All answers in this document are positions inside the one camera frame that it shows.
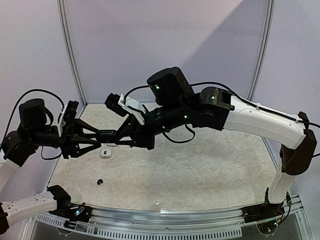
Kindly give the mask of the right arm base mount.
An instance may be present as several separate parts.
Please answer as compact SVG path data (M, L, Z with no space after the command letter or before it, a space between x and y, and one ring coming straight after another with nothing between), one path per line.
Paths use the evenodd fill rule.
M289 215L291 210L292 201L286 202L289 207L287 215L285 215L284 203L269 203L266 200L264 203L245 206L241 208L242 215L245 223L258 222L280 216L280 219L276 221L276 225L279 225Z

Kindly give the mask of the black charging case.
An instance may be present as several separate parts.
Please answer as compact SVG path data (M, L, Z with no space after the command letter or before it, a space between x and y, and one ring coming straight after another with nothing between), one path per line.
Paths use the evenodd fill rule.
M99 130L96 135L95 139L100 142L100 143L105 143L105 144L114 144L117 136L117 131L116 130Z

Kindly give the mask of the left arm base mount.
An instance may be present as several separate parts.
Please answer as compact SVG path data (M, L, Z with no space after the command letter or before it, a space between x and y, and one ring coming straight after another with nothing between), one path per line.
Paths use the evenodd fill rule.
M66 208L49 211L51 215L68 219L70 222L84 222L88 223L92 216L93 208L87 206L84 202L82 204L71 203Z

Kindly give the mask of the small white charging case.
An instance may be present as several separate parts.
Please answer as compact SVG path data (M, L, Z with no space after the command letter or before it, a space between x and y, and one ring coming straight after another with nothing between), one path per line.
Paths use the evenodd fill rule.
M112 151L110 149L103 149L100 151L100 157L103 159L110 158L112 156Z

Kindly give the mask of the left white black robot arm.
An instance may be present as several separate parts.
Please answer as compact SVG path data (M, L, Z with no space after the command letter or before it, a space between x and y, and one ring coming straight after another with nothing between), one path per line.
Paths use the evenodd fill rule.
M76 118L77 101L69 101L62 111L58 125L45 101L34 98L19 106L20 124L4 137L0 146L0 186L21 168L39 147L61 150L64 159L78 158L101 147L95 140L98 130ZM1 202L0 232L4 234L15 223L49 212L70 222L89 222L92 208L71 202L70 195L59 185L16 201Z

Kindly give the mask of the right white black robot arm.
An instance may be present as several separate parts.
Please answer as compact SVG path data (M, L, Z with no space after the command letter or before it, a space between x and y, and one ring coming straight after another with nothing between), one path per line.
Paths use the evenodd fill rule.
M259 206L262 218L278 210L296 176L310 166L317 146L310 121L304 112L292 115L248 101L218 82L206 82L196 93L182 70L169 67L158 71L146 81L158 108L148 111L128 93L110 94L105 105L126 121L113 135L113 142L153 149L156 135L165 135L180 126L210 128L217 131L239 131L280 143L281 165L265 202Z

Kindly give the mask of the white oval charging case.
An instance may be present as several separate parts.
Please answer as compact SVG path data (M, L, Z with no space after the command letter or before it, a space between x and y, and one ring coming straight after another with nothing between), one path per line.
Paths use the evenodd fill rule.
M109 147L117 147L118 145L115 144L115 143L106 143L105 144L106 146L109 146Z

